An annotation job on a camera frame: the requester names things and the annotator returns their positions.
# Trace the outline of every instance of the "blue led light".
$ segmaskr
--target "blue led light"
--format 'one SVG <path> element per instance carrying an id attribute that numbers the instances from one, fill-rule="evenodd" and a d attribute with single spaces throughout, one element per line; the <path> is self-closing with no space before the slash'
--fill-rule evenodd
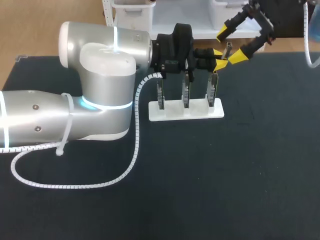
<path id="1" fill-rule="evenodd" d="M 80 99 L 80 105 L 82 107 L 84 107 L 85 109 L 96 110 L 96 108 L 94 106 L 86 104 L 82 99 Z"/>
<path id="2" fill-rule="evenodd" d="M 85 99 L 84 96 L 82 96 L 82 100 L 83 102 L 92 107 L 92 108 L 95 108 L 95 109 L 100 109 L 100 110 L 119 110 L 119 109 L 126 109 L 130 106 L 132 106 L 132 102 L 129 102 L 128 104 L 126 105 L 121 105 L 121 106 L 104 106 L 104 105 L 99 105 L 99 104 L 95 104 L 93 102 L 90 102 L 88 101 L 87 99 Z"/>

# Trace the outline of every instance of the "black mat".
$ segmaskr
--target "black mat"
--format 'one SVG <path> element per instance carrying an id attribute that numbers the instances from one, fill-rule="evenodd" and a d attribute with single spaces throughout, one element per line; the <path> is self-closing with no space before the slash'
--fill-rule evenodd
<path id="1" fill-rule="evenodd" d="M 32 188 L 0 156 L 1 240 L 318 240 L 320 237 L 320 68 L 302 53 L 259 54 L 221 71 L 225 118 L 149 122 L 156 83 L 142 90 L 140 152 L 120 183 L 88 190 Z M 192 97 L 204 97 L 196 72 Z M 181 81 L 165 82 L 178 99 Z M 16 63 L 4 90 L 81 95 L 75 71 L 57 57 Z M 47 184 L 92 184 L 119 176 L 133 154 L 134 128 L 112 142 L 69 143 L 18 164 Z"/>

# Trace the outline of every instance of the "wooden floor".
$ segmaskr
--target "wooden floor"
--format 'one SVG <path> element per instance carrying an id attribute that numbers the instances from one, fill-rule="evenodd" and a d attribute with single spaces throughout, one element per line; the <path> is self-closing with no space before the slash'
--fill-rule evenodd
<path id="1" fill-rule="evenodd" d="M 58 55 L 59 28 L 65 21 L 106 24 L 101 0 L 1 0 L 0 1 L 0 88 L 17 55 Z M 234 49 L 248 40 L 235 39 Z M 199 40 L 198 48 L 223 50 L 216 40 Z M 312 51 L 320 51 L 312 43 Z M 278 39 L 266 52 L 303 51 L 303 39 Z"/>

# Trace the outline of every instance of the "white holder base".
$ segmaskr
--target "white holder base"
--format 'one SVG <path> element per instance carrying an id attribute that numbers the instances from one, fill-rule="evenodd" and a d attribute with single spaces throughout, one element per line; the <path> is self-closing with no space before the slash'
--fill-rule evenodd
<path id="1" fill-rule="evenodd" d="M 225 116 L 220 98 L 216 98 L 214 107 L 209 107 L 207 96 L 202 99 L 190 99 L 189 108 L 182 100 L 164 102 L 164 110 L 159 109 L 157 101 L 149 102 L 149 120 L 151 122 L 192 119 L 219 119 Z"/>

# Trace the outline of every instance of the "blue tube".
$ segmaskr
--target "blue tube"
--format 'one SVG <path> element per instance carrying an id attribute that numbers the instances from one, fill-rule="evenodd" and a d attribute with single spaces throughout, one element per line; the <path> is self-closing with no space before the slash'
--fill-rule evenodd
<path id="1" fill-rule="evenodd" d="M 320 42 L 320 5 L 316 5 L 309 24 L 309 38 Z"/>

